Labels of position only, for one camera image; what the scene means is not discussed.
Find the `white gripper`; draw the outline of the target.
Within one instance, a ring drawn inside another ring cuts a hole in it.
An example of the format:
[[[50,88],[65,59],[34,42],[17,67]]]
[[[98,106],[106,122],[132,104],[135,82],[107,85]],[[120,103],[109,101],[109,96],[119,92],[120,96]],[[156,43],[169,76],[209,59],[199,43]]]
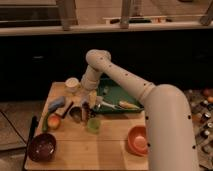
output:
[[[93,90],[89,94],[83,97],[81,104],[82,104],[82,120],[86,122],[89,117],[95,118],[97,117],[96,107],[96,99],[97,99],[97,91]]]

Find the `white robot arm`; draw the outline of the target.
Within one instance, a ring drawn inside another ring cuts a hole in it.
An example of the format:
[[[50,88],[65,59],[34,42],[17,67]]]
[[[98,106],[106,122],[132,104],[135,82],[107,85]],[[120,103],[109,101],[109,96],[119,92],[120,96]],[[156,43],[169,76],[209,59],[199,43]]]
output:
[[[81,79],[86,91],[95,90],[105,73],[144,106],[149,171],[199,171],[190,105],[180,89],[154,85],[113,64],[106,50],[89,50],[86,61]]]

